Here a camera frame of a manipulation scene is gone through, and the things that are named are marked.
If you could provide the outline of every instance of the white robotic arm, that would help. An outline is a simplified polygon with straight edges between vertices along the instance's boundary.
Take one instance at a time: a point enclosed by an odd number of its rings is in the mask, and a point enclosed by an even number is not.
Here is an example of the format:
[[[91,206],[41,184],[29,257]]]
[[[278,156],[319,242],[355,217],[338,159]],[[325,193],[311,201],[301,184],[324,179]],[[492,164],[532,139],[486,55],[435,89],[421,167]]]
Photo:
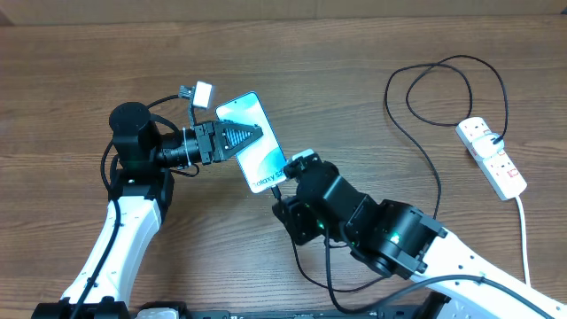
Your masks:
[[[115,301],[124,301],[126,307],[128,306],[132,286],[145,250],[161,225],[161,214],[155,199],[144,199],[143,196],[122,196],[118,199],[118,203],[121,226],[113,248],[84,301],[87,304],[98,303],[103,297],[113,297]],[[105,225],[87,263],[73,284],[65,290],[61,299],[70,298],[70,303],[76,303],[79,300],[87,285],[87,280],[93,274],[110,240],[115,218],[116,211],[111,201],[108,204]]]
[[[447,230],[445,237],[433,239],[423,257],[423,262],[427,264],[427,269],[423,273],[415,272],[410,277],[412,281],[419,283],[423,280],[450,275],[481,276],[509,288],[554,318],[567,317],[565,305],[552,300],[495,267],[474,253],[451,231]],[[457,313],[466,314],[469,318],[541,318],[541,315],[522,302],[488,284],[456,279],[430,284],[428,287],[454,300],[451,304],[446,305],[447,309],[444,309],[443,313],[447,313],[447,318]]]

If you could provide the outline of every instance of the white cable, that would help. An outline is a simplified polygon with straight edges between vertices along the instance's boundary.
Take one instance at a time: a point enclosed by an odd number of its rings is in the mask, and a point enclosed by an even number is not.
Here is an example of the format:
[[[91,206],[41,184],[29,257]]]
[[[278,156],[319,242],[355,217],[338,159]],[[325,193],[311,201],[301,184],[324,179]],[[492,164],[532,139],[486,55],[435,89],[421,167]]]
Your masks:
[[[522,199],[516,196],[517,209],[520,213],[520,233],[522,236],[522,261],[524,263],[524,278],[525,284],[528,287],[532,287],[530,281],[530,268],[528,266],[528,244],[527,244],[527,232],[525,230],[525,215],[524,215],[524,205],[522,205]]]

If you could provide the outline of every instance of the white power strip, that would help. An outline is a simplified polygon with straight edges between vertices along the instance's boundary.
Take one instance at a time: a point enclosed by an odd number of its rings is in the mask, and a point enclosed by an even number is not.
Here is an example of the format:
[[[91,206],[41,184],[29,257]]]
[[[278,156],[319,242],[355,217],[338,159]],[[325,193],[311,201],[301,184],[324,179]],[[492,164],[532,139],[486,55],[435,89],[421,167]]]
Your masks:
[[[501,200],[515,198],[525,190],[527,183],[503,150],[503,142],[502,149],[491,156],[484,158],[478,156],[479,152],[475,150],[473,144],[484,136],[493,135],[482,118],[468,118],[459,123],[455,130]]]
[[[504,141],[497,144],[493,140],[498,137],[479,117],[468,118],[455,129],[470,155],[475,159],[486,179],[493,186],[501,200],[515,198],[520,213],[520,233],[522,235],[522,261],[524,264],[525,284],[532,286],[530,268],[528,266],[527,232],[525,230],[524,206],[520,194],[527,187],[525,179],[520,175],[512,159],[504,151]]]

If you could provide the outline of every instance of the green led light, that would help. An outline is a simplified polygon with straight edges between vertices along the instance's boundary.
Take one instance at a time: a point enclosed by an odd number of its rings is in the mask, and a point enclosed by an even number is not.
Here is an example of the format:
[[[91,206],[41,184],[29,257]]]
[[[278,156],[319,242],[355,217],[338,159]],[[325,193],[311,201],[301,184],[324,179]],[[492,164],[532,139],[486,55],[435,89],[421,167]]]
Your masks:
[[[390,237],[390,241],[394,244],[398,244],[400,242],[400,234],[394,232],[393,235]]]

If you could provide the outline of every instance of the smartphone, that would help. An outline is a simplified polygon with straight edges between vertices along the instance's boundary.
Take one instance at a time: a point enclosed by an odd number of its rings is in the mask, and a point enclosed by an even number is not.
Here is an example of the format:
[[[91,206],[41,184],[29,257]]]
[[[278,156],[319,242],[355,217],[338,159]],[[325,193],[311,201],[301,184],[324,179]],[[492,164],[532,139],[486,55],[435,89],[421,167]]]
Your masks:
[[[263,136],[237,153],[238,165],[252,192],[259,193],[285,180],[284,152],[255,92],[220,105],[216,108],[216,116],[221,121],[262,128]]]

